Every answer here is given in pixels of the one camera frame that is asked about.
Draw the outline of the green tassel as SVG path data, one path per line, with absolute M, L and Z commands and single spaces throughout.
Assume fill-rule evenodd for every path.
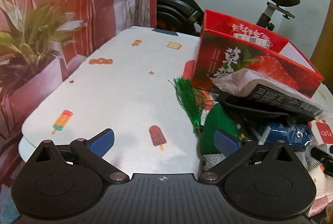
M 214 106 L 214 101 L 208 99 L 209 96 L 203 90 L 193 87 L 189 78 L 177 77 L 169 82 L 173 85 L 177 101 L 187 113 L 194 132 L 201 133 L 203 131 L 201 121 Z

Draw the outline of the blue tissue package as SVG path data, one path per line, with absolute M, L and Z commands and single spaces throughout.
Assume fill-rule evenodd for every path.
M 304 151 L 313 140 L 313 133 L 308 124 L 269 124 L 255 133 L 259 145 L 274 144 L 282 140 L 295 151 Z

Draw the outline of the black exercise bike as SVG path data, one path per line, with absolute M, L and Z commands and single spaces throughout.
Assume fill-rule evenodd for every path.
M 294 19 L 286 8 L 299 4 L 300 0 L 269 0 L 256 24 L 272 31 L 274 24 L 270 21 L 274 12 L 281 12 L 286 19 Z M 157 29 L 198 36 L 195 26 L 203 25 L 204 11 L 195 0 L 158 0 L 156 20 Z

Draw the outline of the white patterned tablecloth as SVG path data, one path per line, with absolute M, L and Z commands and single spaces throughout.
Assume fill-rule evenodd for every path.
M 200 134 L 173 80 L 190 78 L 199 38 L 132 27 L 93 52 L 28 116 L 19 145 L 27 160 L 42 140 L 68 144 L 110 128 L 104 159 L 128 175 L 201 172 Z

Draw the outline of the white face mask package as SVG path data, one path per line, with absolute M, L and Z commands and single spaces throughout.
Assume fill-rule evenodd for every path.
M 222 92 L 250 101 L 268 104 L 285 111 L 313 117 L 332 118 L 332 111 L 311 100 L 297 90 L 248 68 L 211 79 Z

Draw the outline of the red strawberry cardboard box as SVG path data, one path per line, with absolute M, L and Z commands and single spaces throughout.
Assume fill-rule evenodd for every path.
M 245 20 L 206 10 L 192 85 L 213 91 L 213 78 L 242 68 L 257 71 L 311 97 L 323 76 L 289 39 Z

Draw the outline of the green fabric pouch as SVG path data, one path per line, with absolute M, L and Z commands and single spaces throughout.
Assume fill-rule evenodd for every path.
M 214 136 L 217 130 L 223 130 L 235 138 L 238 138 L 239 135 L 236 123 L 224 111 L 219 103 L 214 105 L 205 119 L 199 141 L 199 150 L 201 155 L 219 153 L 219 150 L 216 149 L 214 143 Z

